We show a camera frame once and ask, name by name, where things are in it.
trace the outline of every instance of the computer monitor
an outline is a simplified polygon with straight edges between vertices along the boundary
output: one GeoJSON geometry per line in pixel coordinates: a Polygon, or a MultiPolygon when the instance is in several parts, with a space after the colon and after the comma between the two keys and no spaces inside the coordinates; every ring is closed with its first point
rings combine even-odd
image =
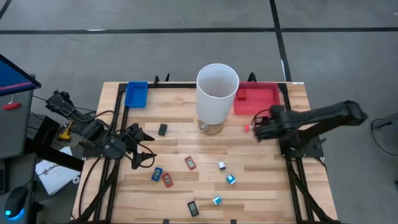
{"type": "Polygon", "coordinates": [[[40,88],[42,85],[0,54],[0,96],[40,88]]]}

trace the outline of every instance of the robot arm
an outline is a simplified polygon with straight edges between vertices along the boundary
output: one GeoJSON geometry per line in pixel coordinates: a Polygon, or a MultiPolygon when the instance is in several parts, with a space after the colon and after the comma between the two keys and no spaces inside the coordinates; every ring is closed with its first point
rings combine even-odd
{"type": "Polygon", "coordinates": [[[306,124],[317,123],[311,135],[323,134],[338,126],[358,126],[367,118],[356,102],[344,101],[332,106],[306,112],[287,111],[279,105],[271,106],[269,117],[254,118],[254,133],[258,141],[284,138],[306,124]]]}
{"type": "Polygon", "coordinates": [[[109,126],[102,120],[90,114],[82,114],[74,107],[67,92],[54,91],[53,95],[46,101],[45,106],[51,112],[57,113],[73,122],[73,130],[80,135],[93,147],[110,159],[120,159],[125,156],[126,151],[132,152],[131,166],[137,169],[141,162],[154,158],[156,154],[146,154],[137,152],[137,145],[141,141],[154,141],[155,139],[143,132],[138,124],[133,124],[127,130],[116,134],[110,130],[109,126]]]}

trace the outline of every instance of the blue block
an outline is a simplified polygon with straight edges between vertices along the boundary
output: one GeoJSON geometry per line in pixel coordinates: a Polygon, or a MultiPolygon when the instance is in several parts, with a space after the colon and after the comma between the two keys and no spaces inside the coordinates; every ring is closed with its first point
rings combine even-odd
{"type": "Polygon", "coordinates": [[[229,184],[234,184],[235,182],[236,182],[236,179],[235,179],[235,177],[232,175],[232,174],[230,174],[230,175],[228,175],[227,177],[226,177],[226,181],[229,183],[229,184]]]}
{"type": "Polygon", "coordinates": [[[163,170],[161,168],[156,167],[155,172],[152,175],[151,179],[154,181],[159,181],[160,177],[162,176],[162,172],[163,172],[163,170]]]}
{"type": "Polygon", "coordinates": [[[147,82],[129,82],[127,85],[124,105],[129,108],[145,108],[145,105],[147,104],[147,95],[147,82]]]}
{"type": "Polygon", "coordinates": [[[220,197],[220,196],[215,197],[215,198],[213,199],[213,203],[214,203],[215,205],[219,205],[219,204],[221,203],[221,197],[220,197]]]}

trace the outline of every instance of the blue screen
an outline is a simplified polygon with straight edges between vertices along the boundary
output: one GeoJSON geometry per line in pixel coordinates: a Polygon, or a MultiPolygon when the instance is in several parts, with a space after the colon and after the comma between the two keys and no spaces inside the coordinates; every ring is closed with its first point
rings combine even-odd
{"type": "Polygon", "coordinates": [[[0,95],[11,91],[31,90],[33,86],[35,83],[0,60],[0,95]]]}

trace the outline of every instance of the white paper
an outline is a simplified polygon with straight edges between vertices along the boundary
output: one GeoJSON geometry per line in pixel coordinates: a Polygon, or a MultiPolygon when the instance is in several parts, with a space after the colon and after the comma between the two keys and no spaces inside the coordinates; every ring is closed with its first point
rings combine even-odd
{"type": "MultiPolygon", "coordinates": [[[[64,147],[60,150],[60,152],[66,153],[68,155],[72,155],[70,147],[64,147]]],[[[53,162],[45,161],[36,164],[36,174],[40,175],[39,178],[42,181],[45,190],[49,195],[53,195],[58,192],[62,187],[67,185],[73,178],[80,175],[80,172],[57,166],[53,162]]]]}

